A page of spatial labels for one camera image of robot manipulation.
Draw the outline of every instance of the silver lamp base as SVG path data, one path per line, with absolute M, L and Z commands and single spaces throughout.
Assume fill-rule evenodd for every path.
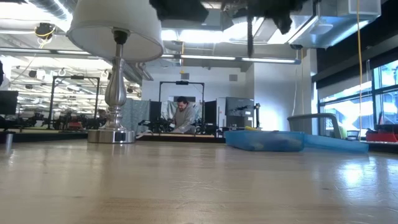
M 114 130 L 89 130 L 88 142 L 108 143 L 108 144 L 130 144 L 136 141 L 134 131 L 114 131 Z

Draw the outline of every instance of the chair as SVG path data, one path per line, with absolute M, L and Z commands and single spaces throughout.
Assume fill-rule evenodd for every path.
M 309 130 L 312 130 L 312 123 L 306 122 L 308 119 L 331 119 L 331 123 L 333 125 L 333 138 L 341 139 L 341 133 L 338 126 L 336 115 L 331 113 L 318 113 L 318 114 L 303 114 L 288 117 L 287 120 L 290 124 L 290 131 L 300 131 L 306 134 L 311 134 Z

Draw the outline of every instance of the monitor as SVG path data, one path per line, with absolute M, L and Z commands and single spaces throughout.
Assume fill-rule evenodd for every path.
M 15 115 L 18 104 L 18 91 L 0 91 L 0 114 Z

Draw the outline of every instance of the table lamp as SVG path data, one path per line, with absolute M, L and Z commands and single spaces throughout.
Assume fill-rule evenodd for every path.
M 109 117 L 105 126 L 90 130 L 88 141 L 132 143 L 134 131 L 121 125 L 121 107 L 126 103 L 123 67 L 127 62 L 146 62 L 163 54 L 161 24 L 149 1 L 80 0 L 68 38 L 79 48 L 113 62 L 106 88 Z

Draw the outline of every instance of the lamp stand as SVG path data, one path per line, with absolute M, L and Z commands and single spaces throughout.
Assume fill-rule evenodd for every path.
M 106 124 L 99 130 L 88 131 L 88 142 L 124 144 L 134 143 L 134 131 L 128 131 L 121 125 L 123 115 L 121 107 L 126 103 L 127 93 L 123 80 L 123 69 L 126 63 L 123 60 L 123 45 L 128 34 L 123 30 L 113 29 L 116 42 L 116 56 L 113 59 L 112 75 L 105 92 L 105 102 L 109 106 L 109 116 Z

